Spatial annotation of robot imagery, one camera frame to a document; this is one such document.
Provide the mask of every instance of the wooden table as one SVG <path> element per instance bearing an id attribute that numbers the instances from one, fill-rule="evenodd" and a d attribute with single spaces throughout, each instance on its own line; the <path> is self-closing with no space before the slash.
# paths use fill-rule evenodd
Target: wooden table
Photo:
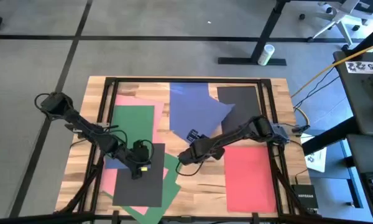
<path id="1" fill-rule="evenodd" d="M 104 81 L 106 77 L 90 77 L 88 80 L 83 104 L 80 114 L 89 122 L 96 122 L 99 104 L 103 94 Z M 279 123 L 295 124 L 295 115 L 293 112 L 292 101 L 288 92 L 287 81 L 284 78 L 271 78 L 272 89 L 275 100 L 275 107 Z M 209 83 L 209 92 L 211 97 L 218 99 L 218 86 L 247 86 L 256 85 L 248 83 Z M 165 152 L 177 156 L 180 152 L 188 148 L 188 144 L 173 134 L 170 130 L 169 118 L 169 83 L 152 83 L 152 82 L 122 82 L 119 84 L 117 93 L 120 95 L 135 96 L 148 100 L 162 101 L 165 103 L 162 119 L 159 125 L 159 134 L 165 143 Z M 106 100 L 104 110 L 104 119 L 108 114 L 110 93 Z M 270 105 L 268 94 L 264 91 L 265 107 L 267 114 L 270 114 Z M 221 126 L 216 130 L 214 135 L 221 134 Z M 299 138 L 292 137 L 294 141 L 300 142 Z M 264 143 L 258 143 L 252 140 L 235 142 L 233 145 L 239 146 L 260 146 Z M 70 150 L 65 175 L 61 185 L 60 193 L 57 200 L 56 210 L 63 208 L 69 200 L 76 194 L 77 190 L 83 183 L 86 172 L 86 165 L 90 153 L 91 144 L 87 141 L 77 144 Z M 304 153 L 301 146 L 291 142 L 285 146 L 285 159 L 288 168 L 290 183 L 294 184 L 294 176 L 306 170 Z M 183 166 L 182 173 L 192 173 L 196 170 L 197 165 Z M 298 175 L 300 184 L 310 184 L 308 171 Z M 177 184 L 181 186 L 181 191 L 175 197 L 170 208 L 166 211 L 165 216 L 193 216 L 193 217 L 251 217 L 251 213 L 228 212 L 226 209 L 226 190 L 224 178 L 224 159 L 219 161 L 207 162 L 203 165 L 199 173 L 193 177 L 178 176 Z M 286 194 L 279 183 L 282 208 L 284 213 L 288 213 Z M 91 192 L 88 194 L 85 209 L 89 209 Z M 114 210 L 119 210 L 121 215 L 127 215 L 121 207 L 112 206 L 112 200 L 104 193 L 99 193 L 96 214 L 111 215 Z M 260 217 L 278 217 L 277 213 L 260 213 Z"/>

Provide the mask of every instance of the white office chair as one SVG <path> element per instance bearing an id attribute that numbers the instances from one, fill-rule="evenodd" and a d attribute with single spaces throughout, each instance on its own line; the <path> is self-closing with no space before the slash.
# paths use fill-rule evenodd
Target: white office chair
<path id="1" fill-rule="evenodd" d="M 313 13 L 312 16 L 319 17 L 330 21 L 324 28 L 319 30 L 313 37 L 307 38 L 307 42 L 312 42 L 314 38 L 318 37 L 326 29 L 331 29 L 334 25 L 340 30 L 341 34 L 347 41 L 347 45 L 343 46 L 343 50 L 347 50 L 352 45 L 351 37 L 345 26 L 344 18 L 351 16 L 348 24 L 355 25 L 353 31 L 357 31 L 360 25 L 367 25 L 368 21 L 373 20 L 373 0 L 345 0 L 340 2 L 320 2 L 319 5 L 329 4 L 326 13 Z M 305 14 L 300 14 L 300 20 L 304 20 Z"/>

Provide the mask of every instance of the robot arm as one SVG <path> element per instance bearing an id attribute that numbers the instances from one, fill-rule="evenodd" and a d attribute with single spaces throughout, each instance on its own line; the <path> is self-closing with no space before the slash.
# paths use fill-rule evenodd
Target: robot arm
<path id="1" fill-rule="evenodd" d="M 48 95 L 37 106 L 36 99 L 41 95 Z M 71 98 L 64 93 L 44 93 L 35 99 L 35 106 L 46 116 L 53 120 L 64 119 L 71 123 L 74 128 L 81 131 L 81 135 L 89 142 L 99 146 L 107 156 L 120 160 L 131 170 L 132 179 L 142 177 L 141 167 L 150 164 L 149 150 L 143 145 L 143 141 L 136 141 L 133 150 L 127 148 L 127 143 L 117 136 L 105 131 L 103 127 L 92 124 L 80 116 L 73 109 Z"/>
<path id="2" fill-rule="evenodd" d="M 289 142 L 283 127 L 272 125 L 265 116 L 253 116 L 234 131 L 213 138 L 199 136 L 187 150 L 178 155 L 178 159 L 183 165 L 201 163 L 210 156 L 219 160 L 224 154 L 224 146 L 242 139 L 258 142 L 273 141 L 276 144 Z"/>

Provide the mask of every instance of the black paper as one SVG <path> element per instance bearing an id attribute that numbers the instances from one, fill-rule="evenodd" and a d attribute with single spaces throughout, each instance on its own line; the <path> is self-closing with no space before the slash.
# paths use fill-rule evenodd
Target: black paper
<path id="1" fill-rule="evenodd" d="M 261 115 L 259 100 L 254 86 L 217 87 L 218 100 L 224 104 L 235 104 L 221 122 L 223 133 L 244 124 L 252 116 Z"/>
<path id="2" fill-rule="evenodd" d="M 165 144 L 154 144 L 155 152 L 148 171 L 142 177 L 131 179 L 129 169 L 117 170 L 113 205 L 116 206 L 162 206 L 163 167 Z"/>

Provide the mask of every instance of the white paper sign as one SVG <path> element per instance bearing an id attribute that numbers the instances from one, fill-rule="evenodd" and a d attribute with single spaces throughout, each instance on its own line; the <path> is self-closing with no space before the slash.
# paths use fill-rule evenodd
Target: white paper sign
<path id="1" fill-rule="evenodd" d="M 373 74 L 373 62 L 345 62 L 349 73 Z"/>
<path id="2" fill-rule="evenodd" d="M 313 136 L 310 136 L 309 134 L 302 134 L 301 135 L 301 143 L 304 143 L 308 140 L 313 138 Z M 307 168 L 319 171 L 319 172 L 325 172 L 325 165 L 326 165 L 326 150 L 327 147 L 324 147 L 323 149 L 314 152 L 313 154 L 309 154 L 305 156 L 305 163 Z"/>

